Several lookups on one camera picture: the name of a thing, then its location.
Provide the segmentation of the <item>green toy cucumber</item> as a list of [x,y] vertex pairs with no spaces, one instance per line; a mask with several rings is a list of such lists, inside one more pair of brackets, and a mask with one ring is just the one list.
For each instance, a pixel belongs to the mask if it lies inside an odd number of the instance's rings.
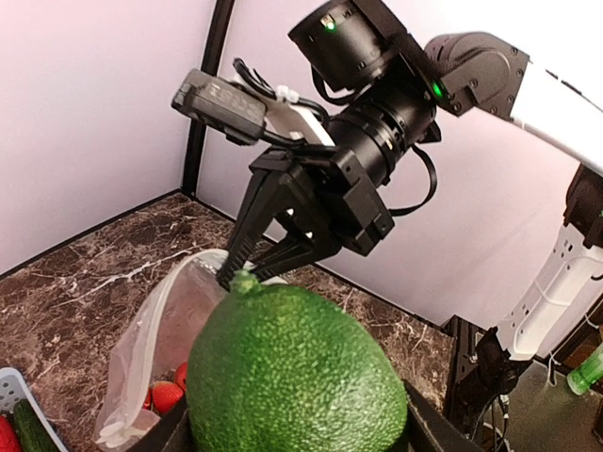
[[58,452],[56,444],[42,425],[31,404],[22,399],[14,406],[13,425],[24,452]]

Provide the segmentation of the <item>light blue plastic basket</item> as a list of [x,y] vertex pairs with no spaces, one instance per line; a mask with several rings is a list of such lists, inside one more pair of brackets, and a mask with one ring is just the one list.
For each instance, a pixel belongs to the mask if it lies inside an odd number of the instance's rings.
[[1,369],[1,414],[8,415],[23,451],[68,451],[23,375],[13,367]]

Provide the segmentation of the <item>polka dot zip bag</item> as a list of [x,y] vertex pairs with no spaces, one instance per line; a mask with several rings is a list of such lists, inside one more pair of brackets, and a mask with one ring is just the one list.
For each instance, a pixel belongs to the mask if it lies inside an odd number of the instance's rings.
[[226,250],[203,250],[177,264],[142,302],[111,350],[108,384],[93,439],[103,451],[136,451],[162,418],[142,408],[150,384],[185,362],[192,343],[225,296],[216,273]]

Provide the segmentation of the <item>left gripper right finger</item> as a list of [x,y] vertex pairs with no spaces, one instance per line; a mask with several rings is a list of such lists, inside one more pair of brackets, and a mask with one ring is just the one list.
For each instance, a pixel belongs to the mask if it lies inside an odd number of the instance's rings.
[[408,381],[407,421],[404,433],[413,451],[481,452],[482,449],[461,434]]

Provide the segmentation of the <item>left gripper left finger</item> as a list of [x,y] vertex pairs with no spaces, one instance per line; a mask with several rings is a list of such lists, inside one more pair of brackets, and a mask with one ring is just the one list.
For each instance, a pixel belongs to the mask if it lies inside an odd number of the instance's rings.
[[188,452],[191,431],[186,407],[176,407],[136,443],[136,452]]

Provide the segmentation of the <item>green toy avocado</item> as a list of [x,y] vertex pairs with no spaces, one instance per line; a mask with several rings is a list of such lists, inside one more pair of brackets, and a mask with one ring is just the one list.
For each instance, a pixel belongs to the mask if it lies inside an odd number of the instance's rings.
[[406,426],[404,383],[359,322],[306,288],[245,270],[187,365],[200,451],[385,451]]

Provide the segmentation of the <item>red wrinkled toy ball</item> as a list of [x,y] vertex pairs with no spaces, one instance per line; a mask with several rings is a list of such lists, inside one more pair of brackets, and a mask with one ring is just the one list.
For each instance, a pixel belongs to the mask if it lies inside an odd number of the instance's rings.
[[18,437],[8,419],[0,416],[0,452],[21,452]]

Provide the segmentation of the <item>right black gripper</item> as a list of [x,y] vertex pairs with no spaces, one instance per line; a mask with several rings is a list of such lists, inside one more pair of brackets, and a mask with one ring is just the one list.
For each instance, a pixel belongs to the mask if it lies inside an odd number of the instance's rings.
[[285,238],[255,261],[267,281],[346,248],[368,255],[394,221],[356,154],[345,148],[269,148],[251,164],[253,176],[236,217],[228,256],[217,274],[224,289],[253,254],[272,221]]

